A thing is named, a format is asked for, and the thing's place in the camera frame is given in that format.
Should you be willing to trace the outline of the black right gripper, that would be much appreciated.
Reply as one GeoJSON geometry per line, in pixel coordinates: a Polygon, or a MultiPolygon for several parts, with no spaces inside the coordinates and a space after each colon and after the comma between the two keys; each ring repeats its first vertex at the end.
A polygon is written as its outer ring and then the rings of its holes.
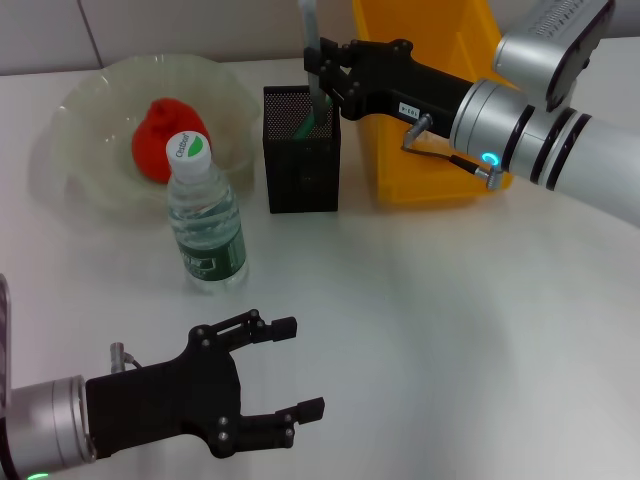
{"type": "Polygon", "coordinates": [[[321,37],[320,50],[304,49],[304,69],[348,120],[381,114],[413,124],[428,114],[429,131],[447,138],[473,83],[415,61],[412,50],[403,39],[338,44],[321,37]]]}

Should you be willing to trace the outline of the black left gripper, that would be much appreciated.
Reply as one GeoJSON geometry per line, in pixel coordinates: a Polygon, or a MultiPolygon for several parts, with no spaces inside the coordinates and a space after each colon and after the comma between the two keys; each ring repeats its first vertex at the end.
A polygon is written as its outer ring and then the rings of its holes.
{"type": "Polygon", "coordinates": [[[296,335],[294,317],[268,322],[251,309],[193,328],[185,350],[170,361],[88,380],[89,431],[97,456],[180,435],[201,439],[217,458],[228,458],[235,449],[291,448],[296,424],[323,418],[324,399],[240,417],[240,383],[229,350],[296,335]]]}

